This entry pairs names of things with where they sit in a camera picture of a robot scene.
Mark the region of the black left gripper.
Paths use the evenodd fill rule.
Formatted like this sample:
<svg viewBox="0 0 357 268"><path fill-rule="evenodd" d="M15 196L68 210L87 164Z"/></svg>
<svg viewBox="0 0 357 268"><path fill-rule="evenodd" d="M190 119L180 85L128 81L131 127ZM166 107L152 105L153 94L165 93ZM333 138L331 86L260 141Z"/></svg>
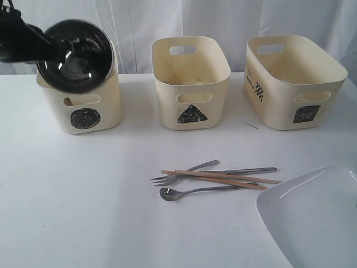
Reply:
<svg viewBox="0 0 357 268"><path fill-rule="evenodd" d="M13 7L1 7L1 62L56 59L56 41L37 26L24 23Z"/></svg>

